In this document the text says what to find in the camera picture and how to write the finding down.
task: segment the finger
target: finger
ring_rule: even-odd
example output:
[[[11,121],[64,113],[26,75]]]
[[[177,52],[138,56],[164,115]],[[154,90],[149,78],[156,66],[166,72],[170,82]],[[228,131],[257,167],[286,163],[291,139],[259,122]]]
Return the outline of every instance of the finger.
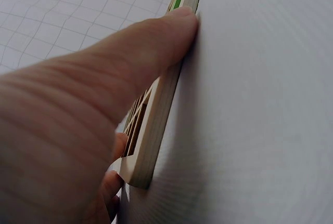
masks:
[[[103,194],[104,202],[108,206],[111,199],[118,193],[123,186],[123,179],[117,174],[116,171],[110,170],[105,173],[105,177],[101,184],[101,191]]]
[[[107,205],[107,210],[111,222],[114,220],[119,211],[119,205],[120,205],[120,199],[118,196],[114,196]]]
[[[114,150],[112,156],[112,163],[117,160],[125,151],[128,136],[124,133],[116,134],[116,141],[114,142]]]
[[[69,83],[79,82],[75,94],[118,125],[133,101],[167,67],[182,59],[196,30],[197,19],[191,9],[179,8],[163,18],[136,23],[84,51],[48,60],[43,65],[61,73],[51,81],[57,86],[68,86],[70,90],[73,85]]]

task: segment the wooden edge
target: wooden edge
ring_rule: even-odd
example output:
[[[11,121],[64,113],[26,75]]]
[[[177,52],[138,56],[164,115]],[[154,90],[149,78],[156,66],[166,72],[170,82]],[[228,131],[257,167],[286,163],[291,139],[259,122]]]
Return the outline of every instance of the wooden edge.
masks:
[[[190,6],[195,12],[199,0],[182,0],[181,6]],[[134,154],[114,162],[114,169],[123,180],[138,188],[148,188],[168,120],[182,63],[170,67],[151,86]]]

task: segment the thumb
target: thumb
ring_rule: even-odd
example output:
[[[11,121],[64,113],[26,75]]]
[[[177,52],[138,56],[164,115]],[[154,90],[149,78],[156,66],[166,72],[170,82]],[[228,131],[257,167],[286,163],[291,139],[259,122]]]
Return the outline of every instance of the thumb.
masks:
[[[136,23],[81,52],[44,62],[43,66],[60,73],[51,83],[71,90],[118,125],[133,101],[164,70],[183,58],[196,31],[197,19],[191,8],[182,7],[163,18]],[[69,78],[76,85],[71,85]]]

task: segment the wooden piece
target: wooden piece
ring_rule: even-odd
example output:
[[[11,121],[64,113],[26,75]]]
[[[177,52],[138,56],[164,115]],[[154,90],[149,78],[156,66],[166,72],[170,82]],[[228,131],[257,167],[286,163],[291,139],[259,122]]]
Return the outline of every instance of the wooden piece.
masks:
[[[176,0],[171,0],[168,11]],[[199,0],[181,0],[180,6],[190,6],[195,12]],[[133,104],[124,132],[129,135],[122,158],[113,168],[123,180],[138,188],[148,188],[159,153],[173,95],[182,63],[170,67]]]

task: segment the wooden board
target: wooden board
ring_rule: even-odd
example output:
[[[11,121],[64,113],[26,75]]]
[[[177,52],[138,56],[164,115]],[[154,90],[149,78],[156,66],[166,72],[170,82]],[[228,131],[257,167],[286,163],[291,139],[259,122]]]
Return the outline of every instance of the wooden board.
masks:
[[[176,0],[171,0],[168,11]],[[177,5],[190,6],[195,12],[199,0],[179,0]],[[126,149],[113,168],[123,180],[138,188],[148,188],[159,153],[169,110],[177,86],[182,63],[170,67],[135,101],[126,120]]]

